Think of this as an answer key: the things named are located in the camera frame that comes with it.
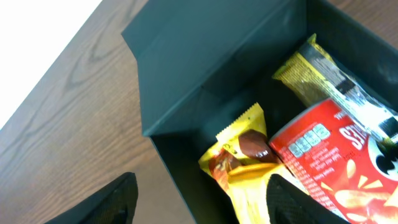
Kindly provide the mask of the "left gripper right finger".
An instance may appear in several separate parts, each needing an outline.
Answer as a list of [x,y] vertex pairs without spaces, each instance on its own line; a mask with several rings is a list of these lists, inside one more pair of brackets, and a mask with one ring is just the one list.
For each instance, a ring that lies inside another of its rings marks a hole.
[[271,224],[347,224],[279,174],[271,175],[266,192]]

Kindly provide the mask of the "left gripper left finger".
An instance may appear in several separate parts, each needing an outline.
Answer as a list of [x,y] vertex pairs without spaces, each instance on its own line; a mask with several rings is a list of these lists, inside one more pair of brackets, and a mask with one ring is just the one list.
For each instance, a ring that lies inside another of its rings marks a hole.
[[46,224],[132,224],[137,199],[136,175],[126,172]]

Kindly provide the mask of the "yellow orange snack packet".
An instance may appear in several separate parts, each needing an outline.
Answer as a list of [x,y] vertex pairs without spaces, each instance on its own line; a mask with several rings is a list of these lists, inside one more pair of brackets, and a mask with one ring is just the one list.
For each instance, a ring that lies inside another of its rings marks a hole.
[[267,185],[279,174],[305,194],[308,191],[271,151],[265,161],[237,159],[215,144],[199,159],[200,168],[214,178],[230,197],[240,223],[270,223]]

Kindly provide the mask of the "red Pringles can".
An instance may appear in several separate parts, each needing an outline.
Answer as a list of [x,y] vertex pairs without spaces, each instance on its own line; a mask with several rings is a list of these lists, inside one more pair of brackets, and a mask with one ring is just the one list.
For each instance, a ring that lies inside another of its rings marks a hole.
[[269,141],[310,196],[350,223],[397,223],[397,149],[384,149],[332,100]]

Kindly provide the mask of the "silver yellow snack packet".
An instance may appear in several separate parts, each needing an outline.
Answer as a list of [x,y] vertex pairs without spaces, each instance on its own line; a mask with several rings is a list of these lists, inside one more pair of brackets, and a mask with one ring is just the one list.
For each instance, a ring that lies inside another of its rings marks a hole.
[[388,146],[397,144],[397,112],[370,95],[341,70],[311,35],[273,75],[302,102],[331,98],[366,133]]

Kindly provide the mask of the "dark green box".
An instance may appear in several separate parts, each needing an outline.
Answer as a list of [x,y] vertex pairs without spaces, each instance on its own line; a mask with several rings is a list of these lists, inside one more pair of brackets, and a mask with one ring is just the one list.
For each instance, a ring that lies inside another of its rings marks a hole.
[[137,60],[142,132],[197,223],[236,223],[199,158],[254,103],[268,134],[305,109],[272,75],[311,35],[397,108],[397,49],[327,1],[149,1],[123,31]]

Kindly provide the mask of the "yellow chocolate wafer packet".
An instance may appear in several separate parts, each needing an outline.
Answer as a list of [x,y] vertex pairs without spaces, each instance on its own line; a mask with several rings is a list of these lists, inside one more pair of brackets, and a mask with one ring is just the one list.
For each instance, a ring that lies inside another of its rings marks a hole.
[[279,162],[268,146],[264,111],[253,104],[216,135],[223,148],[244,165]]

